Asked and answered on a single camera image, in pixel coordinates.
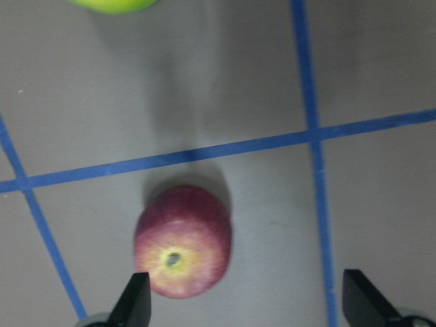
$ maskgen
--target red apple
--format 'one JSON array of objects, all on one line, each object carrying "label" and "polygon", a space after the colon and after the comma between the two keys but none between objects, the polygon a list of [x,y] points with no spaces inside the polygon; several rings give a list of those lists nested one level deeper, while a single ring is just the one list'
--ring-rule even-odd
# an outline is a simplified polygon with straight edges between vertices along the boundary
[{"label": "red apple", "polygon": [[138,272],[168,298],[191,298],[224,275],[232,246],[225,206],[202,188],[173,187],[141,214],[134,241]]}]

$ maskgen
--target blue grid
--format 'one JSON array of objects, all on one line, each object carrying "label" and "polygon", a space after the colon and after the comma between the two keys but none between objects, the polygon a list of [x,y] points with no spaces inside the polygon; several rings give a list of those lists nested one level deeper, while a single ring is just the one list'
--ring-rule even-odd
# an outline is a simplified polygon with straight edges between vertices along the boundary
[{"label": "blue grid", "polygon": [[330,227],[328,205],[326,196],[326,177],[324,172],[324,155],[322,141],[333,138],[342,138],[356,134],[370,133],[396,127],[429,123],[436,121],[436,109],[423,110],[409,114],[388,116],[379,119],[348,123],[332,127],[320,127],[317,112],[317,98],[313,69],[311,64],[311,48],[307,16],[304,0],[290,0],[294,22],[294,35],[297,45],[298,65],[302,85],[302,96],[305,104],[307,130],[296,133],[258,138],[242,142],[232,142],[217,146],[208,146],[200,149],[180,151],[164,155],[155,155],[139,159],[118,161],[106,165],[90,166],[75,170],[53,172],[38,176],[27,176],[18,154],[12,144],[5,123],[0,116],[0,144],[14,169],[16,178],[11,181],[0,182],[0,193],[21,191],[24,193],[35,224],[40,232],[44,244],[50,254],[57,273],[69,296],[71,304],[78,316],[82,319],[87,316],[82,301],[74,287],[61,252],[53,238],[41,207],[33,192],[34,188],[80,181],[83,179],[111,176],[125,172],[147,170],[151,168],[171,166],[175,164],[200,161],[229,155],[250,153],[275,149],[297,144],[308,144],[312,154],[313,180],[315,184],[315,199],[317,219],[323,264],[324,289],[327,303],[328,325],[338,326],[337,306],[334,297],[334,270],[330,244]]}]

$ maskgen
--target green fruit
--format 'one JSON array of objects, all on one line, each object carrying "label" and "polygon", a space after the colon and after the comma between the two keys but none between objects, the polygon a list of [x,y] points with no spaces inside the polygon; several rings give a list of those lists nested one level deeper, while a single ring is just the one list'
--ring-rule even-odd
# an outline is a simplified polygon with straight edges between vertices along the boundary
[{"label": "green fruit", "polygon": [[69,0],[69,2],[103,14],[115,15],[145,9],[156,0]]}]

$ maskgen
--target toy apple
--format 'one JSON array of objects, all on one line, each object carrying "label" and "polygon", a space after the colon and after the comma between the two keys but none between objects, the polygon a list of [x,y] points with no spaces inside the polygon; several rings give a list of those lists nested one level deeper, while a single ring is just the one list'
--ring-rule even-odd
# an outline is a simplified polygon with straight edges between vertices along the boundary
[{"label": "toy apple", "polygon": [[156,0],[69,0],[88,9],[104,14],[126,14],[145,9]]},{"label": "toy apple", "polygon": [[134,240],[138,272],[150,274],[151,289],[168,298],[191,298],[224,275],[232,246],[225,206],[193,185],[173,187],[141,214]]}]

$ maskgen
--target apple stem cavity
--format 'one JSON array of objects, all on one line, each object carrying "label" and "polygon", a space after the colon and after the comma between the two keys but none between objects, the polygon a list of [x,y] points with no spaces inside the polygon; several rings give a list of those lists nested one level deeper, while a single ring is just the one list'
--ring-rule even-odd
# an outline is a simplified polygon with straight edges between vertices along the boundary
[{"label": "apple stem cavity", "polygon": [[171,253],[170,256],[168,257],[168,260],[167,260],[166,264],[167,264],[168,266],[173,266],[173,265],[175,265],[179,260],[180,260],[180,254],[178,254],[178,253]]}]

